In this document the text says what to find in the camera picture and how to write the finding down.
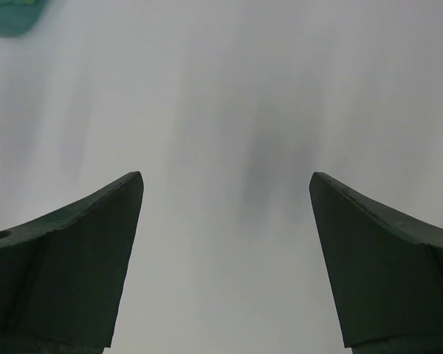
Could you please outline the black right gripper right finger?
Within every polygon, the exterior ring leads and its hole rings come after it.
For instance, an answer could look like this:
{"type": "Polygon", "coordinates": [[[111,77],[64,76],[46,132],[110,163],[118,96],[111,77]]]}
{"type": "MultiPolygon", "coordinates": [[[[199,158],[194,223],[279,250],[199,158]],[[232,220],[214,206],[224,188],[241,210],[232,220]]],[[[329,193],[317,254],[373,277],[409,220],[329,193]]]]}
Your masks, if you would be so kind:
{"type": "Polygon", "coordinates": [[[326,173],[309,194],[345,347],[443,353],[443,229],[326,173]]]}

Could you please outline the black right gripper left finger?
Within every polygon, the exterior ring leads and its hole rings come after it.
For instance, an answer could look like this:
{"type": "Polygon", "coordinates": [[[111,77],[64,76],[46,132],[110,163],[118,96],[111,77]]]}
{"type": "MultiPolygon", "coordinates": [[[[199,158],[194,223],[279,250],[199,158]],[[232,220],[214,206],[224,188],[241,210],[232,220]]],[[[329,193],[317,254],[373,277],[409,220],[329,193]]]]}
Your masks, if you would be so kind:
{"type": "Polygon", "coordinates": [[[102,353],[111,346],[142,206],[130,172],[0,231],[0,353],[102,353]]]}

